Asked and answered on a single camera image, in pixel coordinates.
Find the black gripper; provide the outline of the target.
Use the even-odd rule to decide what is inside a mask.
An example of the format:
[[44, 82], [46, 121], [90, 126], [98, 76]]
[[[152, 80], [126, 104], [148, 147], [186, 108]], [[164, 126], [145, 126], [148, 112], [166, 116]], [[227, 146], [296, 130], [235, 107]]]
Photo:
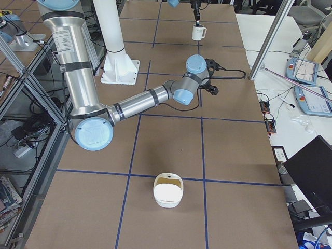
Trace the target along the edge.
[[211, 95], [218, 95], [219, 89], [216, 86], [211, 85], [211, 80], [209, 77], [202, 79], [202, 83], [199, 85], [199, 89], [204, 89]]
[[194, 14], [196, 25], [199, 25], [200, 24], [200, 13], [199, 13], [200, 0], [190, 0], [190, 6], [191, 6], [191, 9], [194, 9], [193, 14]]

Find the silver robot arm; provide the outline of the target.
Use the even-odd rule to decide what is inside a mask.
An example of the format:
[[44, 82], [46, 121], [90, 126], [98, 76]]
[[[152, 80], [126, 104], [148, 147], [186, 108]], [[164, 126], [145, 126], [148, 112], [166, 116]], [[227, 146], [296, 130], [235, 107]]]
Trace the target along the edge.
[[[98, 97], [84, 39], [85, 17], [80, 1], [39, 1], [38, 7], [44, 25], [52, 32], [60, 70], [73, 101], [70, 117], [75, 140], [83, 149], [105, 148], [113, 138], [116, 123], [169, 99], [188, 105], [199, 89], [218, 94], [218, 88], [210, 83], [212, 60], [195, 54], [187, 59], [186, 72], [180, 80], [169, 80], [111, 106], [104, 105]], [[107, 49], [102, 82], [135, 84], [140, 63], [125, 51], [116, 3], [95, 1], [94, 7]]]
[[[179, 4], [179, 0], [167, 0], [167, 3], [175, 8]], [[196, 26], [200, 24], [200, 7], [201, 7], [201, 0], [190, 0], [190, 6], [193, 10], [194, 19], [196, 22]]]

